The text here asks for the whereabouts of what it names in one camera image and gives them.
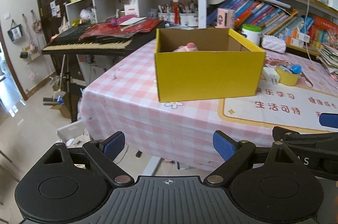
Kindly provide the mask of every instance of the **stack of magazines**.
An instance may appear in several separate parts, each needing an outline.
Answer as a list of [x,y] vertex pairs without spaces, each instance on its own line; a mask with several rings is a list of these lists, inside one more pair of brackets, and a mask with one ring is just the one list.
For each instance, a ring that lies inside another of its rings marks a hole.
[[330,76],[338,82],[338,50],[324,44],[319,50],[318,59]]

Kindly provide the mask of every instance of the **gray ribbed panel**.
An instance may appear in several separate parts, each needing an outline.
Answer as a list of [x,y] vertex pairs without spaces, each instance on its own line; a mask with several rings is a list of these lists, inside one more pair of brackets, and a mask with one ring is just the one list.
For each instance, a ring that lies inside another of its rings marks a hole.
[[[24,224],[35,224],[26,220]],[[224,190],[197,177],[140,177],[131,187],[113,191],[97,212],[73,224],[263,224],[248,217]],[[309,219],[303,224],[316,224]]]

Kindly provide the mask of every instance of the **yellow container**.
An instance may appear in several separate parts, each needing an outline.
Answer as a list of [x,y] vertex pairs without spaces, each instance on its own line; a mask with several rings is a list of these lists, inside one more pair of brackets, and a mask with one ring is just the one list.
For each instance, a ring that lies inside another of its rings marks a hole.
[[299,74],[292,74],[282,70],[279,65],[276,67],[276,72],[280,77],[279,82],[290,87],[294,87],[300,77]]
[[[173,52],[190,42],[199,51]],[[232,29],[158,29],[155,48],[158,100],[253,96],[264,59],[264,50]]]

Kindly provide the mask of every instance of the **pink box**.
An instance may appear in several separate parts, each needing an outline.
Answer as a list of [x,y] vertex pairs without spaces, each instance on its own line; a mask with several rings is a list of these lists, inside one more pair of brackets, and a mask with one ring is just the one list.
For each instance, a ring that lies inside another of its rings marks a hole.
[[216,27],[234,29],[234,13],[233,9],[218,8]]

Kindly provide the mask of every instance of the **metal screw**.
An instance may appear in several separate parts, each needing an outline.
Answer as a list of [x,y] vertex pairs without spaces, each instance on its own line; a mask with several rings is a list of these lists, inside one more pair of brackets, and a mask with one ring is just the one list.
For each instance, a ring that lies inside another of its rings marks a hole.
[[130,181],[131,178],[128,175],[119,175],[115,177],[115,182],[119,184],[129,183]]
[[212,183],[212,184],[218,184],[218,183],[221,183],[223,181],[223,177],[219,176],[219,175],[210,175],[207,178],[207,181],[209,183]]

